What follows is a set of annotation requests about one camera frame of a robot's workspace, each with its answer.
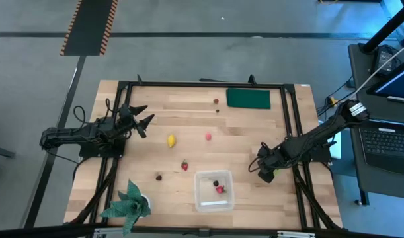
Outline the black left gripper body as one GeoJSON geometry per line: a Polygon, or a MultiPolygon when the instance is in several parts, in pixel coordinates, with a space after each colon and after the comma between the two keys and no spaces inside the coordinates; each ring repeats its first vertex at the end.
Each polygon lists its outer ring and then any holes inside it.
{"type": "Polygon", "coordinates": [[[134,129],[137,125],[134,116],[136,115],[136,110],[134,107],[128,104],[123,104],[119,110],[119,119],[116,123],[116,127],[119,133],[125,133],[128,130],[134,129]]]}

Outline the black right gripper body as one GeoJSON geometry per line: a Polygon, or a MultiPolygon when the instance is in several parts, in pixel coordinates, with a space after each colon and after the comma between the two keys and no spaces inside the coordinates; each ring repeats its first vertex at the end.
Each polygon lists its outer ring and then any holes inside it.
{"type": "Polygon", "coordinates": [[[258,167],[264,174],[279,169],[282,166],[282,154],[277,147],[271,149],[266,145],[261,145],[257,157],[258,167]]]}

